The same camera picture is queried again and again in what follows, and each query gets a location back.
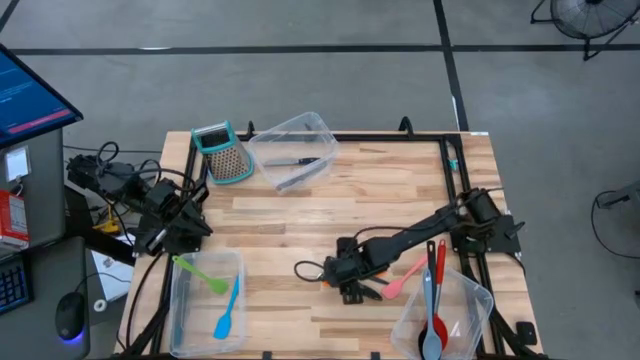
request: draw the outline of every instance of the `gray floor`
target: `gray floor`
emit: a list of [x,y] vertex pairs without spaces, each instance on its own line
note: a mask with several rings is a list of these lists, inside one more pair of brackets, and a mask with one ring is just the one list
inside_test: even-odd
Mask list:
[[[452,44],[579,44],[553,25],[529,25],[535,3],[446,0]],[[21,0],[0,41],[27,49],[438,44],[440,35],[428,0]],[[640,27],[616,42],[640,43]],[[404,115],[420,130],[457,126],[439,52],[23,59],[85,113],[65,129],[80,146],[159,149],[167,130],[224,119],[266,129],[309,110],[335,130],[394,129]],[[637,358],[640,262],[597,244],[589,210],[598,192],[640,179],[640,51],[587,63],[580,52],[455,53],[455,61],[470,129],[491,133],[511,210],[527,221],[524,262],[546,352]],[[630,206],[598,212],[596,223],[611,247],[640,255]],[[114,312],[95,326],[92,357],[112,348]]]

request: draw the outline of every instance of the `monitor screen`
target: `monitor screen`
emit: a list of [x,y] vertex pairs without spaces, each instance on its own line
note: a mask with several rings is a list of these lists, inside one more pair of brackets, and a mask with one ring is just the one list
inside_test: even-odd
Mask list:
[[0,148],[81,119],[26,65],[0,50]]

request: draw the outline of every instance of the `wooden tabletop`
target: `wooden tabletop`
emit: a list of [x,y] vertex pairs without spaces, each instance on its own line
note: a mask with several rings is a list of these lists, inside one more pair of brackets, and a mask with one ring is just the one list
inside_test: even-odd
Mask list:
[[[500,187],[489,137],[461,135],[471,185]],[[189,132],[169,132],[161,165],[183,171],[189,142]],[[460,191],[460,179],[454,176]],[[263,351],[272,351],[275,359],[368,359],[371,352],[380,352],[383,359],[402,357],[392,347],[389,335],[409,295],[419,286],[418,277],[413,276],[394,300],[365,300],[364,304],[346,306],[337,289],[297,279],[293,265],[299,260],[322,263],[327,255],[335,254],[340,236],[373,225],[410,226],[445,205],[448,196],[437,143],[342,142],[326,177],[284,196],[279,196],[257,170],[237,184],[209,183],[209,190],[203,213],[214,233],[203,240],[201,251],[232,248],[241,252],[247,275],[247,341],[241,351],[218,354],[217,358],[260,358]],[[501,191],[491,195],[501,209],[506,209]],[[392,233],[372,231],[359,240]],[[459,270],[449,237],[438,238],[447,240],[447,266]],[[424,247],[405,252],[385,278],[401,277],[424,253]],[[120,326],[122,339],[133,294],[151,260],[145,256],[136,262]],[[506,321],[514,330],[517,321],[535,324],[519,265],[502,254],[488,254],[487,261],[495,303]],[[132,338],[142,331],[158,306],[165,264],[166,256],[145,283],[133,317]],[[169,351],[168,329],[165,326],[162,352]],[[491,352],[490,333],[484,333],[487,351]],[[532,349],[542,351],[540,345]]]

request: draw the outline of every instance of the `box grater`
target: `box grater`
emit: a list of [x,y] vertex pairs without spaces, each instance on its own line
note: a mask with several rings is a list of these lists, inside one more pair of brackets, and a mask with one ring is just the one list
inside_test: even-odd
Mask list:
[[231,184],[253,173],[251,156],[228,121],[192,129],[191,136],[204,156],[215,184]]

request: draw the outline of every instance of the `red box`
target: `red box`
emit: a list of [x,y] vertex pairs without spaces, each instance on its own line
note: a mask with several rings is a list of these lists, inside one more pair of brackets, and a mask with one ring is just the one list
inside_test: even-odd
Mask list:
[[29,247],[24,200],[0,190],[0,248],[20,251]]

